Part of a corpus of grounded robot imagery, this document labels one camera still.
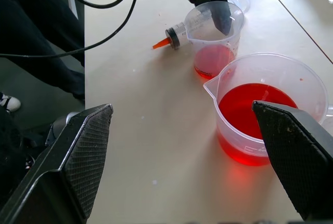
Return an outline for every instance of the cup spout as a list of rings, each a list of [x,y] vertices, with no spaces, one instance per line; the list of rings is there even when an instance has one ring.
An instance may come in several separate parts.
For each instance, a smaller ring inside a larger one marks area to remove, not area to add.
[[[204,83],[204,85],[203,85],[205,90],[209,93],[209,95],[212,98],[217,97],[217,89],[219,87],[219,81],[220,81],[220,77],[217,76],[217,77],[209,80],[208,82]]]

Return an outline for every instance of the red liquid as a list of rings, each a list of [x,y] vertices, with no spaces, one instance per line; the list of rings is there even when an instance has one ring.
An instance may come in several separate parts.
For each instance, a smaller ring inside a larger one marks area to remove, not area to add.
[[[234,60],[234,53],[226,46],[210,45],[197,52],[194,58],[194,68],[200,76],[210,80]]]
[[[260,127],[252,111],[252,103],[263,100],[285,104],[297,108],[295,102],[283,91],[265,84],[244,84],[230,90],[222,98],[219,109],[227,121],[239,131],[258,139],[262,139]],[[269,163],[268,157],[260,157],[243,153],[234,148],[225,138],[219,135],[223,150],[236,161],[247,165],[264,165]]]

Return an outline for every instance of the orange syringe tip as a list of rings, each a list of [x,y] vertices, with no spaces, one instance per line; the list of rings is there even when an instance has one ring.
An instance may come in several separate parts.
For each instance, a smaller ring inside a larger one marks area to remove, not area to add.
[[[156,45],[153,45],[153,49],[157,49],[160,48],[162,46],[166,46],[168,44],[171,44],[171,39],[170,38],[165,38],[164,40],[160,41],[159,43],[157,43]]]

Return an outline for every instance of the floor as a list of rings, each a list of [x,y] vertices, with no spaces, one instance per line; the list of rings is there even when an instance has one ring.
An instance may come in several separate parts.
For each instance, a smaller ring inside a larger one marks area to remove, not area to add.
[[[78,3],[76,6],[79,20],[83,25],[84,7]],[[62,52],[55,46],[54,49],[57,53]],[[84,73],[84,68],[74,58],[64,57],[63,61],[70,69]],[[84,110],[84,105],[71,94],[39,81],[2,58],[0,58],[0,90],[21,101],[22,107],[13,114],[13,117],[22,129],[48,124],[69,112]]]

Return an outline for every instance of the plastic measuring cup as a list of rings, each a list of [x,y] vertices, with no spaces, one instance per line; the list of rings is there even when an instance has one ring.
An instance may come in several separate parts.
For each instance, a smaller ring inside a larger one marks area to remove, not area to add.
[[[234,128],[219,109],[219,103],[227,92],[249,83],[266,84],[283,91],[296,103],[298,109],[309,113],[320,124],[326,115],[332,115],[323,82],[304,63],[279,54],[253,54],[233,61],[203,86],[214,100],[219,142],[223,150],[240,163],[269,163],[263,140]]]
[[[201,76],[211,79],[235,60],[244,25],[239,7],[228,2],[207,2],[192,9],[184,25],[195,52],[194,67]]]

